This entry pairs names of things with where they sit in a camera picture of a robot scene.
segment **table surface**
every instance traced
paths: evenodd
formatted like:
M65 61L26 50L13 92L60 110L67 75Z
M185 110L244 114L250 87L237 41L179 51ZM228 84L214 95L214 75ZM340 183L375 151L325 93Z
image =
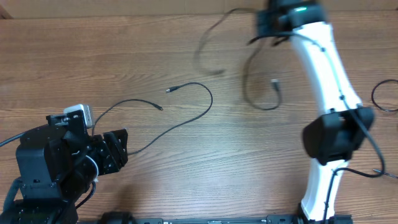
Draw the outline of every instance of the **table surface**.
M283 105L259 111L243 100L242 66L255 46L253 17L234 14L214 31L193 68L202 33L220 16L139 16L0 21L0 139L46 123L45 116L86 103L95 116L117 101L140 98L164 107L130 102L115 108L96 133L127 128L128 151L140 149L169 127L206 110L210 97L199 86L165 94L170 86L202 82L214 105L201 119L181 126L131 156L121 172L99 178L81 219L112 210L135 217L263 217L293 213L307 186L310 159L302 129L317 118L309 82L289 43L265 47L252 66L249 96L262 106L276 101L269 80L281 82ZM371 90L398 74L398 14L395 11L334 12L336 44L364 105ZM397 105L393 87L377 94ZM396 114L376 110L371 133L387 170L398 174ZM13 179L18 142L1 148L0 205ZM365 172L379 161L366 141L350 167ZM398 180L345 173L336 212L356 223L396 223Z

